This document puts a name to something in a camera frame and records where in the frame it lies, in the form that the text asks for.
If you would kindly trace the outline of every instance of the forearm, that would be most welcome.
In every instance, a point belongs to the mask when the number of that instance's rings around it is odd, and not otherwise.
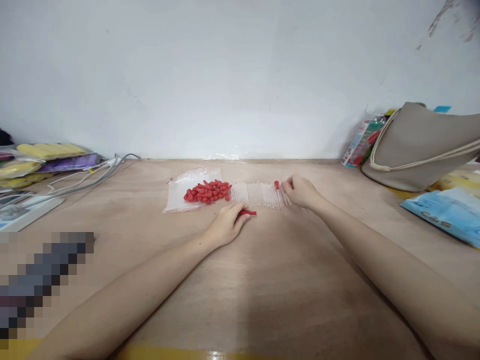
[[[106,358],[215,248],[199,237],[138,265],[70,313],[31,358]]]
[[[480,311],[447,279],[325,199],[312,206],[436,358],[479,356]]]

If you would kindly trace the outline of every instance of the hand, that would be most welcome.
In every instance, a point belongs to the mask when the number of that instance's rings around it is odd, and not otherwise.
[[[238,216],[242,209],[248,210],[248,205],[244,202],[223,207],[203,234],[205,240],[217,248],[231,243],[242,226],[252,217],[249,214]]]
[[[290,201],[302,208],[311,210],[316,203],[326,200],[320,195],[310,180],[298,174],[290,176],[281,183],[281,186]]]

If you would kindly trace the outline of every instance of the yellow package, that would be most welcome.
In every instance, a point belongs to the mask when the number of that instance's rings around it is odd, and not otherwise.
[[[58,158],[70,158],[80,154],[88,154],[88,151],[70,143],[37,143],[20,144],[16,149],[31,157],[41,160],[54,160]]]
[[[467,193],[480,199],[480,174],[456,170],[448,175],[442,176],[440,180],[428,187],[428,191],[448,190],[452,188],[462,188]]]
[[[0,166],[0,179],[23,177],[40,169],[42,164],[35,161],[12,160]]]
[[[13,179],[0,179],[0,189],[17,189],[23,188],[32,183],[38,183],[44,179],[51,178],[53,174],[49,172],[34,173],[23,177]]]

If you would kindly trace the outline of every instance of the bag handle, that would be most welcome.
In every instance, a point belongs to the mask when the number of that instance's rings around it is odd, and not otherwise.
[[[467,145],[461,146],[461,147],[456,148],[456,149],[451,150],[451,151],[447,151],[447,152],[445,152],[441,155],[434,156],[434,157],[431,157],[431,158],[426,159],[426,160],[415,161],[415,162],[411,162],[411,163],[408,163],[408,164],[405,164],[405,165],[399,165],[399,166],[394,166],[394,167],[377,164],[375,162],[375,154],[377,152],[377,147],[379,146],[380,141],[382,140],[382,137],[384,136],[385,132],[389,128],[390,124],[399,114],[400,110],[402,110],[402,109],[399,108],[388,118],[385,125],[381,128],[380,133],[378,134],[378,138],[376,139],[375,144],[373,145],[373,149],[371,151],[371,156],[370,156],[370,167],[374,170],[389,172],[389,171],[392,171],[392,170],[409,169],[409,168],[414,168],[416,166],[427,164],[427,163],[430,163],[430,162],[433,162],[433,161],[444,160],[444,159],[448,159],[448,158],[454,158],[454,157],[464,155],[464,154],[468,154],[468,153],[471,153],[472,151],[480,149],[480,139],[479,139],[479,140],[475,140],[475,141],[473,141],[473,142],[471,142]]]

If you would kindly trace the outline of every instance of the wooden table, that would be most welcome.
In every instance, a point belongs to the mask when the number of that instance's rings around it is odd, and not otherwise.
[[[28,261],[25,253],[41,252],[42,243],[52,241],[51,232],[95,232],[96,237],[94,254],[77,267],[76,275],[68,276],[68,285],[56,288],[57,296],[46,301],[51,306],[38,309],[31,328],[20,331],[19,337],[44,337],[120,274],[203,231],[224,201],[200,210],[162,214],[167,180],[198,166],[221,168],[224,181],[230,182],[273,182],[300,173],[327,199],[407,249],[479,304],[480,253],[401,208],[393,193],[357,169],[313,160],[128,160],[109,180],[67,197],[25,228],[15,254],[10,245],[6,254],[10,264],[2,266],[2,274],[14,274],[16,264]],[[46,190],[50,181],[31,188]],[[66,180],[64,185],[76,181]],[[238,238],[206,258],[129,344],[136,349],[146,345],[164,356],[170,348],[186,349],[190,352],[175,354],[204,359],[223,353],[426,358],[409,326],[319,218],[295,206],[254,210],[258,215]],[[0,263],[6,255],[1,255]],[[137,356],[132,347],[129,351],[120,357],[141,358],[140,350]]]

